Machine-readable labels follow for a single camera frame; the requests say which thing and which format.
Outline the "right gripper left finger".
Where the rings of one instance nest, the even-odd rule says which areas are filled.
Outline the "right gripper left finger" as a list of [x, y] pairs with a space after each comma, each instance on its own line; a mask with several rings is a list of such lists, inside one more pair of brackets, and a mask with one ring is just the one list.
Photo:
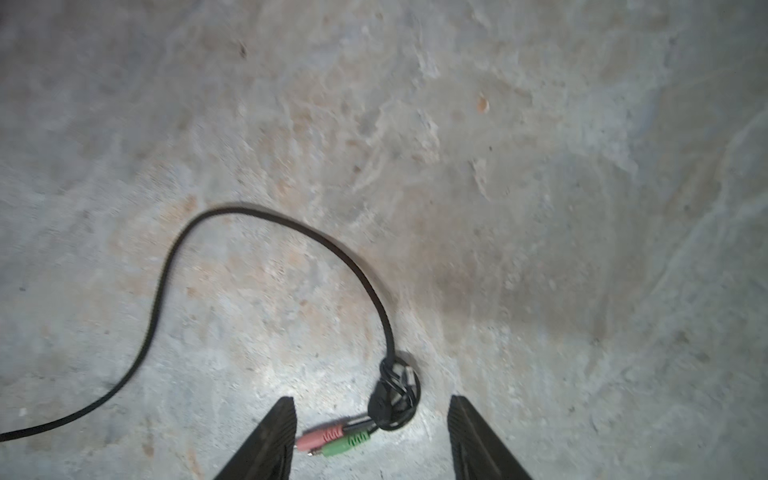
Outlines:
[[297, 417], [292, 397], [281, 397], [215, 480], [288, 480]]

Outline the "white black headphones with cable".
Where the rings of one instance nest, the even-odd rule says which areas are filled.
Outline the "white black headphones with cable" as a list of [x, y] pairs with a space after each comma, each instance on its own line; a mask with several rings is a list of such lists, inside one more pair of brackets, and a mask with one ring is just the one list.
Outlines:
[[370, 272], [263, 216], [120, 219], [1, 267], [1, 443], [219, 464], [280, 396], [361, 412], [390, 352]]

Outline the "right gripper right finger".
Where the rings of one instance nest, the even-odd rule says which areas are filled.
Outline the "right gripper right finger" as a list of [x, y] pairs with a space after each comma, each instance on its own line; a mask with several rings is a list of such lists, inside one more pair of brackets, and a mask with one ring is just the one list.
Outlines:
[[456, 480], [531, 480], [474, 405], [453, 395], [447, 414]]

